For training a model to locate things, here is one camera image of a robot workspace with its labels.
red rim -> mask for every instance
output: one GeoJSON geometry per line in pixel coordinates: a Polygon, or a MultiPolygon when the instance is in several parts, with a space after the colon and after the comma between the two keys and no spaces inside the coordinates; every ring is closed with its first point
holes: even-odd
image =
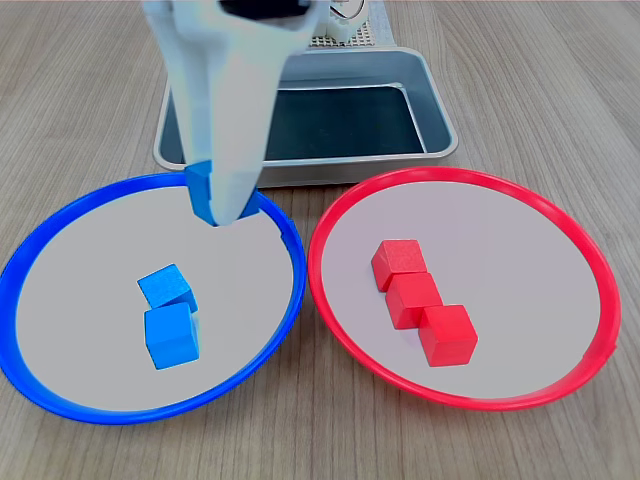
{"type": "Polygon", "coordinates": [[[520,410],[545,405],[584,386],[607,363],[616,349],[620,331],[620,294],[613,272],[598,246],[580,225],[548,200],[524,187],[485,173],[448,167],[410,168],[385,173],[356,185],[331,205],[320,219],[311,239],[308,263],[309,285],[315,304],[331,332],[347,351],[387,382],[434,402],[489,411],[520,410]],[[547,217],[578,247],[596,279],[600,293],[600,323],[582,361],[562,379],[542,390],[518,397],[481,400],[450,395],[410,382],[386,369],[367,355],[342,329],[329,306],[322,283],[322,255],[333,227],[352,206],[369,195],[397,185],[429,181],[467,183],[509,195],[547,217]]]}

wood grain surface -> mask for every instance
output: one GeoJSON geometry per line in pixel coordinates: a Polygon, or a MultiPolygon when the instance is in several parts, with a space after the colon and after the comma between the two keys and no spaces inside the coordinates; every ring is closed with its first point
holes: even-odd
{"type": "MultiPolygon", "coordinates": [[[[78,424],[0,379],[0,479],[640,478],[640,4],[391,2],[460,135],[443,164],[523,184],[607,255],[619,349],[578,393],[508,414],[400,392],[354,362],[307,294],[269,362],[168,421],[78,424]]],[[[165,85],[137,2],[0,2],[0,262],[53,212],[160,171],[165,85]]],[[[273,190],[308,247],[343,188],[273,190]]]]}

blue cube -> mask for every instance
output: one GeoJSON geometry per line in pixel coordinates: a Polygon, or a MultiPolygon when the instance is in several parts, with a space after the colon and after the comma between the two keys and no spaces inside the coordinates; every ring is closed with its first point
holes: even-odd
{"type": "Polygon", "coordinates": [[[260,211],[260,197],[258,197],[258,191],[254,190],[251,196],[249,197],[249,201],[247,205],[244,207],[244,210],[240,214],[240,218],[250,217],[251,215],[255,215],[260,211]]]}
{"type": "Polygon", "coordinates": [[[151,308],[184,302],[189,304],[191,313],[198,311],[191,287],[173,263],[138,280],[138,286],[151,308]]]}
{"type": "MultiPolygon", "coordinates": [[[[211,173],[213,171],[213,163],[211,160],[204,162],[192,163],[184,169],[187,188],[189,189],[189,198],[191,200],[191,208],[193,213],[207,222],[209,225],[217,227],[218,224],[211,213],[211,173]]],[[[250,217],[260,211],[260,197],[258,191],[254,190],[244,210],[240,214],[240,218],[250,217]]]]}
{"type": "Polygon", "coordinates": [[[189,189],[191,208],[193,213],[213,227],[217,227],[211,214],[211,186],[210,177],[213,164],[211,160],[188,165],[184,175],[189,189]]]}
{"type": "Polygon", "coordinates": [[[147,350],[157,370],[200,358],[198,331],[187,303],[145,312],[144,332],[147,350]]]}

metal container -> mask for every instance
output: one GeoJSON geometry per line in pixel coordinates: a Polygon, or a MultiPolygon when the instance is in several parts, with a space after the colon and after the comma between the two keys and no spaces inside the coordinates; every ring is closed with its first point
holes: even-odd
{"type": "MultiPolygon", "coordinates": [[[[357,183],[382,172],[433,164],[457,146],[418,52],[399,47],[309,49],[285,66],[258,186],[357,183]],[[304,148],[308,154],[303,155],[304,148]]],[[[169,87],[154,157],[168,170],[185,166],[169,87]]]]}

red block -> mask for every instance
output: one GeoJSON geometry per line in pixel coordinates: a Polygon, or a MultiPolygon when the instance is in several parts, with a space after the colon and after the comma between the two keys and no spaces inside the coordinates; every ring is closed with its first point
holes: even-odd
{"type": "Polygon", "coordinates": [[[468,364],[478,343],[478,335],[462,305],[424,308],[418,334],[432,367],[468,364]]]}
{"type": "Polygon", "coordinates": [[[371,260],[378,290],[386,292],[394,275],[427,272],[417,240],[384,240],[371,260]]]}
{"type": "Polygon", "coordinates": [[[425,307],[442,305],[438,288],[426,272],[394,276],[386,300],[393,326],[398,330],[418,328],[425,307]]]}

